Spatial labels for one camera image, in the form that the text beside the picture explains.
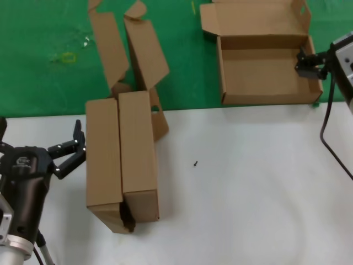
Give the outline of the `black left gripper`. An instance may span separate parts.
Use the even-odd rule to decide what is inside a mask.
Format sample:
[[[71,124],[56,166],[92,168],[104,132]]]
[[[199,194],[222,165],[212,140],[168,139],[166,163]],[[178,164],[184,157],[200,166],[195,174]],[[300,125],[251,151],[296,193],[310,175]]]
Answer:
[[[73,140],[48,148],[13,147],[3,141],[7,121],[0,118],[1,193],[13,209],[9,234],[34,243],[52,173],[64,179],[86,160],[85,134],[76,120]],[[71,155],[59,166],[53,160]]]

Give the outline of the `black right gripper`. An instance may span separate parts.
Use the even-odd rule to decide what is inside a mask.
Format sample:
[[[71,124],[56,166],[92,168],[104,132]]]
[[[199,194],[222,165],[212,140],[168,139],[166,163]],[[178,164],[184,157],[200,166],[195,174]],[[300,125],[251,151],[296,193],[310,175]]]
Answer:
[[[296,57],[297,74],[310,80],[326,80],[328,70],[325,66],[310,65],[325,65],[328,62],[329,72],[352,113],[352,49],[329,49],[328,52],[307,55],[301,46]]]

